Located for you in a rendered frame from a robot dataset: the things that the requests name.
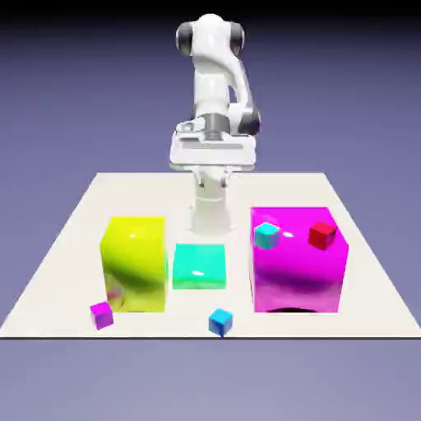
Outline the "small red cube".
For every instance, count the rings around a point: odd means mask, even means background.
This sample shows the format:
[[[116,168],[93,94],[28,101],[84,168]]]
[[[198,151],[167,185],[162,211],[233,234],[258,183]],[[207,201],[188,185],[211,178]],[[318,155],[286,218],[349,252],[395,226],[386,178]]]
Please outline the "small red cube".
[[[308,243],[325,251],[333,243],[336,230],[335,225],[318,221],[309,229]]]

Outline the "small cyan cube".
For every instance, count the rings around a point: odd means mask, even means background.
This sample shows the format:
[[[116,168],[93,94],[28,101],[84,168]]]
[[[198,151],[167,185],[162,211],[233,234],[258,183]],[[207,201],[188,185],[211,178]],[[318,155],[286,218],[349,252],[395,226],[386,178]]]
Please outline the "small cyan cube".
[[[271,250],[280,241],[280,227],[268,222],[256,226],[253,233],[254,245],[265,250]]]

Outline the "small blue cube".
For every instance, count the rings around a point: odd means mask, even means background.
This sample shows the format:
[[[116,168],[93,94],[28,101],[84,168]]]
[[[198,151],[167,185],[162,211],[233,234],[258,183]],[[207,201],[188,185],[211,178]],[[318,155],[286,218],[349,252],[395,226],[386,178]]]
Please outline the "small blue cube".
[[[232,325],[233,314],[222,308],[214,310],[208,319],[209,331],[219,337],[224,337],[229,332]]]

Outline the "large yellow box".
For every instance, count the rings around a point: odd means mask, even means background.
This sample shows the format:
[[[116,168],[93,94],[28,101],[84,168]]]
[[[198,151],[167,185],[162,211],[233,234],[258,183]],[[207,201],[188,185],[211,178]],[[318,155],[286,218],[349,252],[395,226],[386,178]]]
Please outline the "large yellow box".
[[[168,258],[163,216],[114,216],[100,242],[114,312],[163,312]]]

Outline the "large teal box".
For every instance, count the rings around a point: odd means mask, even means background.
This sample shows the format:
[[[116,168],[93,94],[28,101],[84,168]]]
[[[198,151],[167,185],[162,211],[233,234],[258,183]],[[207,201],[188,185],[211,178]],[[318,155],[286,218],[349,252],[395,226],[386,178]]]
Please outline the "large teal box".
[[[225,289],[225,246],[178,243],[173,258],[173,289]]]

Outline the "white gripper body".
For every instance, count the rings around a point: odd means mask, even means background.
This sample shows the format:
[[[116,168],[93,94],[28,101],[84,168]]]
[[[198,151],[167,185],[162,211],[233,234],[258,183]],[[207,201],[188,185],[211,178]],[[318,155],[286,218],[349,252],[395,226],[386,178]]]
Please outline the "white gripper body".
[[[254,136],[231,136],[222,132],[221,140],[207,140],[204,132],[174,132],[169,162],[174,168],[224,166],[253,169],[257,161]]]

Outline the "small purple cube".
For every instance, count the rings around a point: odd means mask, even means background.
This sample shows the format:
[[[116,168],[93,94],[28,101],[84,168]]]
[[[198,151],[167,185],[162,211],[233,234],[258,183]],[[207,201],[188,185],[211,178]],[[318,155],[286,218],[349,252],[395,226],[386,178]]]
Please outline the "small purple cube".
[[[90,315],[97,330],[113,325],[113,311],[107,301],[91,305]]]

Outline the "large magenta box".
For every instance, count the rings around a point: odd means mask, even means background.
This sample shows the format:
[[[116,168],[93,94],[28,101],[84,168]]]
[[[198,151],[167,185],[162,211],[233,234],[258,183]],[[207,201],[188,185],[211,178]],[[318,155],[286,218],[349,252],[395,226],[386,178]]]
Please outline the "large magenta box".
[[[254,206],[250,209],[250,283],[255,312],[336,313],[349,244],[327,207]],[[308,243],[318,221],[337,227],[327,250]],[[254,245],[253,230],[268,222],[280,227],[280,241],[271,250]]]

